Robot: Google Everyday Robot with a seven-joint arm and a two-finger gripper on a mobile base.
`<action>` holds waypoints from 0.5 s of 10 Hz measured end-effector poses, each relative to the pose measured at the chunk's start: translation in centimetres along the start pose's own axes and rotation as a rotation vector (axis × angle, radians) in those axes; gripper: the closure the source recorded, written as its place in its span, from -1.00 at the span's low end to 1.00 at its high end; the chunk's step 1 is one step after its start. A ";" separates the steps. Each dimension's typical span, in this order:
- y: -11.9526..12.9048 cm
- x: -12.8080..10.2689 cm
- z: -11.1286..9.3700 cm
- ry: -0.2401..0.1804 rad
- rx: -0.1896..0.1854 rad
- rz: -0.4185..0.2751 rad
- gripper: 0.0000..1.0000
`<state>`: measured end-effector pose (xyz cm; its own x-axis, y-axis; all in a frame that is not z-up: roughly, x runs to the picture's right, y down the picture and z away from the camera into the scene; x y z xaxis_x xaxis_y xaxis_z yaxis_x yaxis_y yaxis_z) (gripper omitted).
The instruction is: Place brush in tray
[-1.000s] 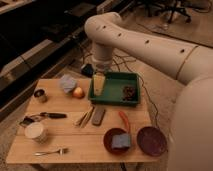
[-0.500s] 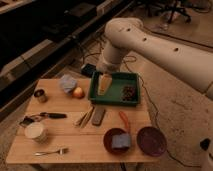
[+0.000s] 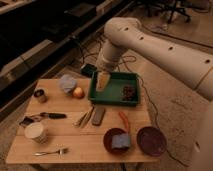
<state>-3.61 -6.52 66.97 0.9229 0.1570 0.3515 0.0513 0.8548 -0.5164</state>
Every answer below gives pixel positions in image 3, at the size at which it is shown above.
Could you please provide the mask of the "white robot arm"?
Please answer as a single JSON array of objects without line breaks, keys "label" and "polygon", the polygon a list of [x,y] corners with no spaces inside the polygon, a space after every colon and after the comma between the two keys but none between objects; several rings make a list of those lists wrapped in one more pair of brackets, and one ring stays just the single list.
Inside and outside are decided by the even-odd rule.
[{"label": "white robot arm", "polygon": [[188,171],[213,171],[213,55],[141,31],[141,23],[132,17],[113,17],[104,26],[107,38],[100,50],[96,67],[113,71],[128,49],[142,55],[207,99],[195,140]]}]

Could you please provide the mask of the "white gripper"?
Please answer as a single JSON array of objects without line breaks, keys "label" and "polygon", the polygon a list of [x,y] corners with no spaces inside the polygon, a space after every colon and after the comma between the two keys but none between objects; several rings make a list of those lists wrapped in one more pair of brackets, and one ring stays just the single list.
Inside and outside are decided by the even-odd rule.
[{"label": "white gripper", "polygon": [[106,59],[102,54],[98,55],[96,67],[98,70],[104,70],[97,75],[96,90],[103,91],[110,80],[110,73],[117,67],[118,63]]}]

